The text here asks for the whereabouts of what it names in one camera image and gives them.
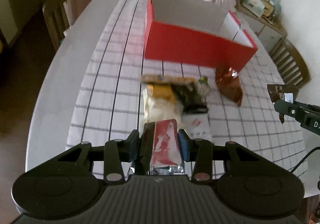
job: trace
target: round pad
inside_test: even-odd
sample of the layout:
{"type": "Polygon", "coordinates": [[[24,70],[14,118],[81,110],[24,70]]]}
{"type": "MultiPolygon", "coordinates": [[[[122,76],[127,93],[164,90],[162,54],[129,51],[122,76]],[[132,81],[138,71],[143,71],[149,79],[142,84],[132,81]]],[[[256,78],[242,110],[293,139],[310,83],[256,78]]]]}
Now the round pad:
{"type": "Polygon", "coordinates": [[[303,198],[303,184],[294,175],[229,176],[217,182],[219,197],[227,206],[244,215],[279,218],[292,214],[303,198]]]}
{"type": "Polygon", "coordinates": [[[20,213],[53,220],[82,212],[99,191],[99,181],[83,167],[74,162],[57,162],[20,176],[13,184],[12,198],[20,213]]]}

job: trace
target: chair back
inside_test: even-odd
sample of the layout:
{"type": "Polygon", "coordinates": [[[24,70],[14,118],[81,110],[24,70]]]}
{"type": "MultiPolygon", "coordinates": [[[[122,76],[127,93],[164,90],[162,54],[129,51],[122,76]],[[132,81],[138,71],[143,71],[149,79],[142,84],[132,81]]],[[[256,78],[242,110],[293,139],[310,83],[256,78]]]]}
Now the chair back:
{"type": "Polygon", "coordinates": [[[65,37],[63,32],[70,27],[63,5],[66,1],[47,0],[43,6],[44,20],[56,51],[60,46],[61,40],[65,37]]]}
{"type": "Polygon", "coordinates": [[[310,81],[307,64],[287,39],[280,39],[269,55],[285,84],[293,84],[301,88],[310,81]]]}

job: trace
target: floor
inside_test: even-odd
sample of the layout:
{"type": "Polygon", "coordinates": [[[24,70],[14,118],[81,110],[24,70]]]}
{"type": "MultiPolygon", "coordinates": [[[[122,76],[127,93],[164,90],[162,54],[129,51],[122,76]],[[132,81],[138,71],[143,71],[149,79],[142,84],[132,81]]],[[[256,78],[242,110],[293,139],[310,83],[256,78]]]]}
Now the floor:
{"type": "Polygon", "coordinates": [[[24,173],[33,108],[54,54],[39,11],[13,48],[0,56],[0,224],[11,223],[19,215],[11,187],[24,173]]]}

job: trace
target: white tablecloth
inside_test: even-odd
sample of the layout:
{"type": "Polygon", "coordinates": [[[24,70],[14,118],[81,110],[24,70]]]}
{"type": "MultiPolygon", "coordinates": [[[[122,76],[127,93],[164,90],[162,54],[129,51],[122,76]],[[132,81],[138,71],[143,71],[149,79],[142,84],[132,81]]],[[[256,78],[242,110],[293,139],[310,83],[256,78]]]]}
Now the white tablecloth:
{"type": "MultiPolygon", "coordinates": [[[[206,101],[209,125],[216,145],[232,140],[289,170],[305,155],[299,123],[292,118],[281,124],[271,103],[267,84],[283,84],[276,66],[254,37],[259,50],[240,73],[244,92],[242,105],[220,95],[214,82],[214,69],[143,57],[147,0],[120,0],[114,9],[92,55],[73,113],[67,149],[82,141],[103,146],[113,139],[126,139],[133,129],[140,132],[143,117],[141,74],[163,74],[199,78],[208,76],[211,92],[206,101]]],[[[123,163],[124,173],[129,168],[123,163]]],[[[185,171],[191,174],[193,165],[185,171]]],[[[224,170],[222,162],[213,165],[213,178],[224,170]]],[[[304,162],[295,174],[304,180],[304,162]]],[[[96,162],[94,174],[103,176],[103,162],[96,162]]]]}

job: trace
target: white paper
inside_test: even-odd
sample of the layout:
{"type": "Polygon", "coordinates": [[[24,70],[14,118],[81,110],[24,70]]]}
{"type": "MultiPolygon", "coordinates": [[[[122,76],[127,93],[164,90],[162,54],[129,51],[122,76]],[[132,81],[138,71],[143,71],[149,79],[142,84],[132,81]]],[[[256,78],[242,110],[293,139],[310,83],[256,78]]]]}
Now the white paper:
{"type": "Polygon", "coordinates": [[[284,101],[293,103],[293,94],[292,93],[285,93],[284,94],[284,101]]]}
{"type": "Polygon", "coordinates": [[[182,124],[190,139],[201,138],[212,142],[208,114],[183,115],[182,124]]]}

